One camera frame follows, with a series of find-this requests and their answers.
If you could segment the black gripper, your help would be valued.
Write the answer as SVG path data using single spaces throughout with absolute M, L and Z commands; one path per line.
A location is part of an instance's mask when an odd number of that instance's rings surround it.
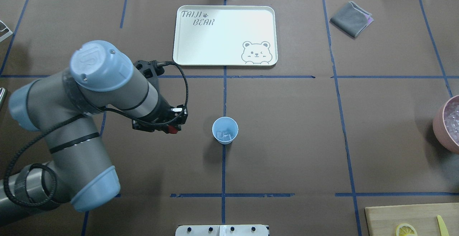
M 169 65 L 177 67 L 185 82 L 185 103 L 176 107 L 171 106 L 160 94 L 158 78 L 164 74 L 164 68 Z M 149 83 L 148 94 L 142 104 L 146 104 L 148 100 L 156 103 L 154 107 L 147 107 L 146 115 L 137 117 L 132 121 L 132 128 L 144 132 L 162 131 L 167 133 L 167 126 L 172 125 L 181 131 L 181 127 L 188 117 L 188 82 L 182 68 L 174 61 L 136 61 L 134 66 Z

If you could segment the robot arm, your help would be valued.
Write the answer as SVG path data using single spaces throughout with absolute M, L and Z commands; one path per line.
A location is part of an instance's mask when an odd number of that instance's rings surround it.
M 15 91 L 10 115 L 40 134 L 7 165 L 1 180 L 1 226 L 48 212 L 67 202 L 78 212 L 104 205 L 120 192 L 93 117 L 114 112 L 138 131 L 176 134 L 187 104 L 173 107 L 162 97 L 158 77 L 174 61 L 136 61 L 113 44 L 83 44 L 67 69 Z

